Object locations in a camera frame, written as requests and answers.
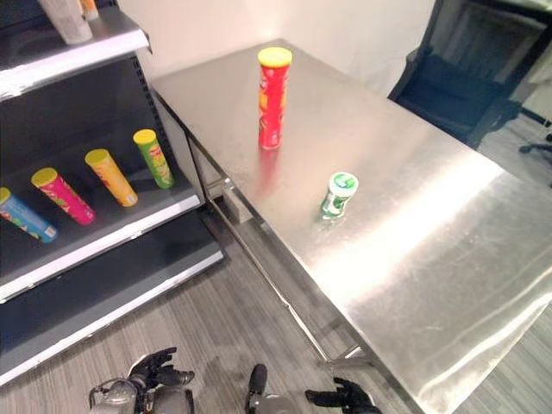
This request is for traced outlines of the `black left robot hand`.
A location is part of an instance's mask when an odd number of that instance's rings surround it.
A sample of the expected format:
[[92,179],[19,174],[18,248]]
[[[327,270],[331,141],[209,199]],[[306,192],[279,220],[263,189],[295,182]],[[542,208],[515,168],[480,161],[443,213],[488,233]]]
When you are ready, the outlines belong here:
[[176,347],[170,347],[141,357],[130,368],[128,379],[146,391],[157,386],[190,384],[195,378],[195,373],[180,371],[174,367],[172,359],[176,352]]

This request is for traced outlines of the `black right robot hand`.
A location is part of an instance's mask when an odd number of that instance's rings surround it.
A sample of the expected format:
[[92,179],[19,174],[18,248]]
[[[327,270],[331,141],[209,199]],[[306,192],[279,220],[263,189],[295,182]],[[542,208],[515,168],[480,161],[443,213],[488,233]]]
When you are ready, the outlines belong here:
[[306,390],[305,398],[312,404],[325,408],[340,408],[342,413],[382,413],[370,394],[348,379],[334,377],[334,391]]

